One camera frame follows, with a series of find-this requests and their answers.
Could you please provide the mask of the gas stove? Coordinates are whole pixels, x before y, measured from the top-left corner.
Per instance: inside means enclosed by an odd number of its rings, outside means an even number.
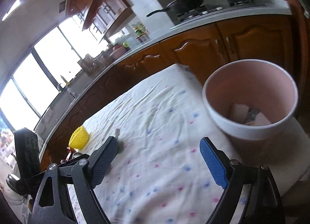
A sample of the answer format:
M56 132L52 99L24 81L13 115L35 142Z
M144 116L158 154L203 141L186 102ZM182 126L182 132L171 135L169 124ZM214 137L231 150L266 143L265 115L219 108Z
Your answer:
M219 6L204 4L196 9L192 9L183 14L179 14L177 17L179 22L184 22L197 16L202 16L217 11L223 11L224 9L227 8L255 4L255 1L256 0L228 0L228 5L219 5Z

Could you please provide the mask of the sink faucet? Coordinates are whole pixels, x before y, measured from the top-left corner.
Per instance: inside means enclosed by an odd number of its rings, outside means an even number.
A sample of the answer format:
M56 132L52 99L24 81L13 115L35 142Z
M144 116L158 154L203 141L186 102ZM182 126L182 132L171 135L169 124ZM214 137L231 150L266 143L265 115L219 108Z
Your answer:
M59 93L61 93L63 91L63 88L61 87L60 84L57 85L57 90L59 91Z

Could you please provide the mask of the condiment bottles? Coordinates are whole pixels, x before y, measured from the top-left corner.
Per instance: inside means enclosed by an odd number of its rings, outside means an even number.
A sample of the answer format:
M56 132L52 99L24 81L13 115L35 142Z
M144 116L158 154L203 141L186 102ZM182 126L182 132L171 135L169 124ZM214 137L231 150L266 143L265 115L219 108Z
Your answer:
M134 32L136 34L136 39L140 43L143 43L143 42L145 42L145 41L150 39L148 30L143 25L142 22L137 22L137 23L133 24L132 27L133 27L133 30L134 30Z

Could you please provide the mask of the crushed red can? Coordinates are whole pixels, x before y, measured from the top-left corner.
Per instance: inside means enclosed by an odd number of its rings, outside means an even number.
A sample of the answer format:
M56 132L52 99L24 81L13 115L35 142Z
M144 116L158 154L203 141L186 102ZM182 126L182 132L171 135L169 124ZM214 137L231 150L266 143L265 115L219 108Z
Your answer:
M68 162L69 160L73 159L74 153L76 153L76 150L74 148L71 148L70 146L67 146L67 156L65 159L62 159L60 161L61 164L64 164L65 162Z

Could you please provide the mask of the dish rack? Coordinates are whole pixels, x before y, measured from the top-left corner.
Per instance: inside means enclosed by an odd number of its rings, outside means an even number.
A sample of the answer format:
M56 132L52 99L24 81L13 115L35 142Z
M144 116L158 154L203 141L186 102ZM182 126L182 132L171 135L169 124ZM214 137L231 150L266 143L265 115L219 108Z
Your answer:
M77 63L90 77L96 75L101 70L100 63L90 56L90 54L86 54L85 57L80 59Z

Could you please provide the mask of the brown lower cabinets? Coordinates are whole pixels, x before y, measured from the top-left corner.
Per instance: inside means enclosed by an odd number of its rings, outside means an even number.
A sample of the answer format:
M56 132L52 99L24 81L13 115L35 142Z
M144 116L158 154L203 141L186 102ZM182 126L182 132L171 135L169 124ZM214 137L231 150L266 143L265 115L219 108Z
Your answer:
M147 77L173 64L189 67L200 83L219 67L241 59L262 59L293 70L292 18L267 14L231 18L182 32L122 60L94 82L52 133L41 166L66 155L76 128Z

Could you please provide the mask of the yellow foam fruit net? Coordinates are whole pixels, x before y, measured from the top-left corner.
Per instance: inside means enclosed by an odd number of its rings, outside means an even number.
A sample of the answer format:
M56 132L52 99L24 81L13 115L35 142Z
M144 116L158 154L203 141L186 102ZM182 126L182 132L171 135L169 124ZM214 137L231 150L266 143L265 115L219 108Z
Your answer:
M83 149L89 141L89 133L83 125L72 133L68 146L75 149Z

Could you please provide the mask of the black wok with lid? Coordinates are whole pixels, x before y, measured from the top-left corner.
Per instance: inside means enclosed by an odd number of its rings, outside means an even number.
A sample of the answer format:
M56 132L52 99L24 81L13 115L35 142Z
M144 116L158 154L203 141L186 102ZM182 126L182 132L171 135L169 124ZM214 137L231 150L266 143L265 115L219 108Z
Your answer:
M163 9L157 9L149 14L147 17L150 17L156 13L172 11L176 15L189 13L194 9L197 9L204 3L204 0L173 0Z

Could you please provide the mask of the green drink pouch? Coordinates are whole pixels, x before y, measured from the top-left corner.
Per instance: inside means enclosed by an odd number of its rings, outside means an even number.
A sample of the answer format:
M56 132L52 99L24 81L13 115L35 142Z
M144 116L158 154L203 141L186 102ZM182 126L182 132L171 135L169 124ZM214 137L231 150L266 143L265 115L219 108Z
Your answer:
M121 153L125 147L123 140L120 138L120 129L116 128L115 130L115 139L117 140L118 144L118 153Z

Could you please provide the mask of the pink trash bin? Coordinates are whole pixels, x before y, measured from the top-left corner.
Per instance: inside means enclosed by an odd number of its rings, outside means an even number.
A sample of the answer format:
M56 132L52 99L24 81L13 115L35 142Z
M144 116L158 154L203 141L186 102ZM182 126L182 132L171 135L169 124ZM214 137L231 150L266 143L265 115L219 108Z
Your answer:
M212 121L248 162L258 159L285 129L298 104L292 76L277 64L259 59L238 60L220 67L204 83L202 95ZM234 103L250 107L244 124L228 119ZM260 112L272 124L252 126Z

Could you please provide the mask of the white foam block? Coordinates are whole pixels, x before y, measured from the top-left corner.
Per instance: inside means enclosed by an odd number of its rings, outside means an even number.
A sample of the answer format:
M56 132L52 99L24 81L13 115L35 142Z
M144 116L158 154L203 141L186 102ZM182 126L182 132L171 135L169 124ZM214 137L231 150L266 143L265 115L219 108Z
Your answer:
M234 103L231 105L228 119L236 123L244 124L249 112L249 106L245 104Z
M272 124L269 119L262 113L258 113L255 116L254 121L252 122L252 126L267 126Z

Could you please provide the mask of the brown cabinets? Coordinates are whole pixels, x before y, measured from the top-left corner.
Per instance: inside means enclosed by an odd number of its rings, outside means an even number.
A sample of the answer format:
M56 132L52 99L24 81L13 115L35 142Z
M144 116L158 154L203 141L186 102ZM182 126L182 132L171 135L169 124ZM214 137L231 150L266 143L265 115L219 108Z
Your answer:
M293 70L292 18L267 14L231 18L182 32L122 60L94 82L52 133L41 166L66 155L76 128L147 77L173 64L189 67L200 83L219 67L241 59L262 59Z
M126 0L67 0L66 5L66 17L77 15L82 31L94 25L103 37L112 36L132 14Z

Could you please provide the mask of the brown upper cabinets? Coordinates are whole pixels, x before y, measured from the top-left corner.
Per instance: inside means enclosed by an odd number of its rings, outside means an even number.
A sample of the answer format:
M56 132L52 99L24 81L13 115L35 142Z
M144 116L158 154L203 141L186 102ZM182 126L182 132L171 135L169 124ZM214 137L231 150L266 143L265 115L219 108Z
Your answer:
M112 36L132 14L126 0L67 0L66 5L66 17L77 15L82 31L94 25L103 37Z

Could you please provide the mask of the pink basin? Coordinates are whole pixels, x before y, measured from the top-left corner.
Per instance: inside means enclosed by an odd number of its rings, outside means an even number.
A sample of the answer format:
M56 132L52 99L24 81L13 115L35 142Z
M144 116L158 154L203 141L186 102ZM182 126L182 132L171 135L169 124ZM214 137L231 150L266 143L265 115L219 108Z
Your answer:
M124 45L116 44L113 47L112 53L109 55L112 59L116 60L127 52L127 48Z

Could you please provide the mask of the white floral tablecloth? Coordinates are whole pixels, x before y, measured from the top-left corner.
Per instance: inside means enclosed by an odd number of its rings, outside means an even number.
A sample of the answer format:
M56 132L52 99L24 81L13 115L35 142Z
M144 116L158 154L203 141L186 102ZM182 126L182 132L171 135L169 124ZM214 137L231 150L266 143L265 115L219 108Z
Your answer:
M205 107L202 85L185 65L144 79L83 123L91 154L120 129L117 153L95 195L111 223L204 223L223 192L202 155L209 137L239 158Z

